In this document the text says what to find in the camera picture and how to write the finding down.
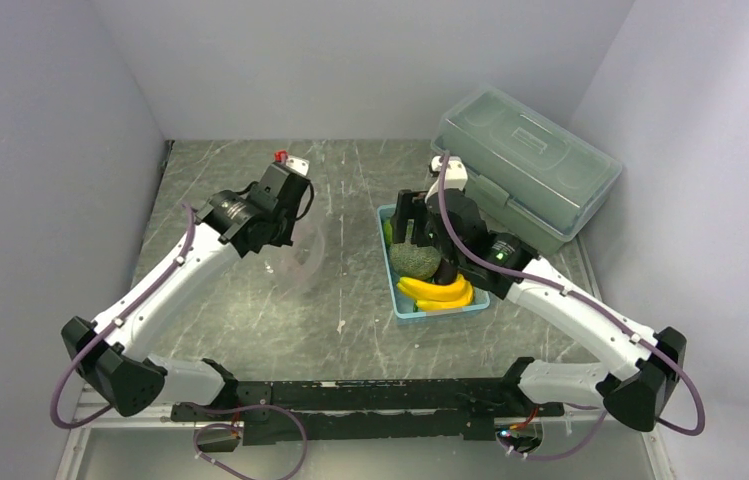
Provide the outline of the clear zip top bag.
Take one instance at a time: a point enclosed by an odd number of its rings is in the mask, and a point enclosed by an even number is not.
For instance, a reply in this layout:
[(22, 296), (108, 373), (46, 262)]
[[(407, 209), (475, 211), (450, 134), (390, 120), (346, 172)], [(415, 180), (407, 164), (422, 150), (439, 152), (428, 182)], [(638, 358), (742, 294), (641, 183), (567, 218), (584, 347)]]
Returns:
[(270, 247), (265, 269), (280, 296), (299, 295), (315, 285), (326, 250), (324, 222), (326, 216), (318, 211), (296, 223), (292, 246)]

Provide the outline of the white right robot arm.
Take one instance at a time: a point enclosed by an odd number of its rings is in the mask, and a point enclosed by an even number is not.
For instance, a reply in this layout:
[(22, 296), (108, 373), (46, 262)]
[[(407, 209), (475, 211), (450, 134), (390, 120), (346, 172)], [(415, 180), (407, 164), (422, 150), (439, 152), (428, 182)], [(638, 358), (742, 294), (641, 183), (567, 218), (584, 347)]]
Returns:
[(649, 432), (683, 380), (687, 339), (655, 331), (598, 301), (514, 235), (487, 228), (461, 191), (401, 190), (384, 239), (397, 289), (423, 312), (469, 306), (484, 291), (531, 311), (585, 347), (592, 364), (555, 365), (522, 357), (502, 379), (507, 411), (538, 404), (602, 408), (623, 425)]

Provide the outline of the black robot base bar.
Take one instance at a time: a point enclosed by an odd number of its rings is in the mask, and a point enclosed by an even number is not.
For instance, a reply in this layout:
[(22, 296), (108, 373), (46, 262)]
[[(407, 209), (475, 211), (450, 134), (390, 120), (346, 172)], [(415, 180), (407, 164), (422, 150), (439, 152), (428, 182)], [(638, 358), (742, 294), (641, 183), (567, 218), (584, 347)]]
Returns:
[(242, 381), (231, 400), (207, 411), (176, 404), (180, 423), (231, 421), (247, 446), (310, 440), (460, 437), (491, 441), (528, 416), (560, 417), (559, 403), (535, 406), (497, 378)]

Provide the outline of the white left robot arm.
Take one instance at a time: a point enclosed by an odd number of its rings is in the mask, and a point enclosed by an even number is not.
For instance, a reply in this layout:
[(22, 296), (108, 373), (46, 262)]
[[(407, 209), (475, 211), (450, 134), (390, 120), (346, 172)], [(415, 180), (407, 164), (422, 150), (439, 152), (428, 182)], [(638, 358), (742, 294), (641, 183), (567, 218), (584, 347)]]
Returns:
[(185, 208), (187, 227), (173, 249), (127, 294), (92, 320), (70, 319), (61, 338), (71, 358), (59, 382), (77, 374), (106, 401), (134, 416), (157, 403), (188, 403), (222, 420), (239, 404), (238, 381), (219, 363), (152, 354), (155, 339), (207, 282), (264, 247), (292, 245), (295, 224), (314, 199), (308, 161), (276, 158), (260, 180)]

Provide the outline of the green custard apple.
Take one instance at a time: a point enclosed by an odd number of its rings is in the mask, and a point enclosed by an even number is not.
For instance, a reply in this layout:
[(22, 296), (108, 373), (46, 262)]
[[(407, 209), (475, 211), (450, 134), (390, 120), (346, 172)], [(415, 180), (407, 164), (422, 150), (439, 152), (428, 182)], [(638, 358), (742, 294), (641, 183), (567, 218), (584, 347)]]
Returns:
[(393, 243), (393, 227), (391, 220), (387, 219), (382, 224), (383, 227), (383, 238), (387, 247), (390, 247)]

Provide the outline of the netted green melon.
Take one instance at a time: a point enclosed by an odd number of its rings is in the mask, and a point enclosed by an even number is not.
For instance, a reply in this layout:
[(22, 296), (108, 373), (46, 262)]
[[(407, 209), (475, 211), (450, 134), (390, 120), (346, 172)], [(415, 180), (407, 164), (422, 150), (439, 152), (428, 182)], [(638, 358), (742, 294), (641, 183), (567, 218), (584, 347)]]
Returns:
[(396, 243), (389, 249), (389, 261), (399, 277), (427, 280), (438, 270), (442, 257), (432, 246)]

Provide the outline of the purple eggplant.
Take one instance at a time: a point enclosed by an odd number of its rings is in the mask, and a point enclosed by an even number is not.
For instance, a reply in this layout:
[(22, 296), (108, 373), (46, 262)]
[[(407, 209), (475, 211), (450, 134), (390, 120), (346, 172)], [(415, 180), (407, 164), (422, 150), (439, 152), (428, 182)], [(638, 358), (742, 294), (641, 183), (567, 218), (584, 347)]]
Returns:
[(459, 267), (451, 261), (442, 260), (434, 273), (432, 280), (437, 285), (450, 285), (454, 283), (459, 274)]

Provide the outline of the upper yellow banana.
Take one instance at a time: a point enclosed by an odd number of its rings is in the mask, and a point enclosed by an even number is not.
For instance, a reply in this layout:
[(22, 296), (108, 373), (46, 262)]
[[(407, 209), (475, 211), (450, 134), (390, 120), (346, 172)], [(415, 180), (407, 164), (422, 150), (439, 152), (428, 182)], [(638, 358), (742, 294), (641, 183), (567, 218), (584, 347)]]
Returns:
[(412, 277), (400, 277), (396, 286), (400, 292), (414, 300), (435, 302), (467, 300), (470, 303), (474, 297), (473, 287), (461, 274), (458, 274), (455, 280), (447, 285), (429, 283)]

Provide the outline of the yellow banana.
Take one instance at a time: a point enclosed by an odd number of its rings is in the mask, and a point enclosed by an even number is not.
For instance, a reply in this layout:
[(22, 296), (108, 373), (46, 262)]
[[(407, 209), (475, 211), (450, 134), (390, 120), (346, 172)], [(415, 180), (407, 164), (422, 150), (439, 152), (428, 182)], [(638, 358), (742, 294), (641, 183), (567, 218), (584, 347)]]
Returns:
[(461, 274), (458, 274), (455, 280), (447, 285), (429, 283), (412, 277), (400, 277), (396, 286), (400, 292), (414, 300), (435, 302), (467, 300), (470, 303), (474, 297), (473, 287)]
[(474, 300), (474, 288), (467, 284), (461, 294), (453, 300), (429, 300), (421, 299), (415, 302), (416, 307), (425, 312), (443, 311), (463, 308), (470, 305)]

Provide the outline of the green storage box, clear lid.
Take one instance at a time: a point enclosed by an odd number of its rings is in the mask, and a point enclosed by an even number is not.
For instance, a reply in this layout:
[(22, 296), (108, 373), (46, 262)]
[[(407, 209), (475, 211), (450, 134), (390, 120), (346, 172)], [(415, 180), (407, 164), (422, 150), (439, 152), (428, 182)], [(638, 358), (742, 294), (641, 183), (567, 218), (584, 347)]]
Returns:
[(622, 172), (620, 161), (495, 88), (449, 109), (432, 147), (460, 158), (467, 196), (542, 256), (578, 235)]

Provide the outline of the lower yellow banana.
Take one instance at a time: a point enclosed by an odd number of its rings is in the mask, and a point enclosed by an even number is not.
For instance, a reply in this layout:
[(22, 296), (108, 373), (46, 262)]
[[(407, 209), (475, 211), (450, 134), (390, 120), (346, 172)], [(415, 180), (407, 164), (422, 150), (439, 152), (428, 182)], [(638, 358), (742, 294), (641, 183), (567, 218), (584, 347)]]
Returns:
[(470, 305), (474, 300), (474, 288), (467, 284), (461, 294), (453, 300), (429, 300), (421, 299), (415, 302), (416, 307), (425, 312), (443, 311), (463, 308)]

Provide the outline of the light blue plastic basket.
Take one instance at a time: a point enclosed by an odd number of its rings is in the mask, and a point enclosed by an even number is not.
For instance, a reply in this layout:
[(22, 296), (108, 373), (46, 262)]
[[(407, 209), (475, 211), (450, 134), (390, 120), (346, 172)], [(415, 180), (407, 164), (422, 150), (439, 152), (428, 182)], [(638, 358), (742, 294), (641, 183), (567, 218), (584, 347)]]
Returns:
[(480, 289), (474, 289), (473, 301), (467, 306), (456, 309), (436, 310), (431, 312), (418, 310), (414, 301), (398, 290), (398, 275), (393, 270), (389, 261), (388, 248), (385, 242), (383, 227), (384, 222), (392, 216), (394, 211), (394, 204), (381, 205), (376, 209), (376, 213), (380, 222), (378, 230), (380, 235), (382, 260), (385, 268), (386, 285), (391, 296), (392, 310), (397, 318), (397, 323), (399, 325), (410, 325), (415, 323), (438, 321), (447, 318), (468, 317), (486, 310), (491, 304), (490, 294)]

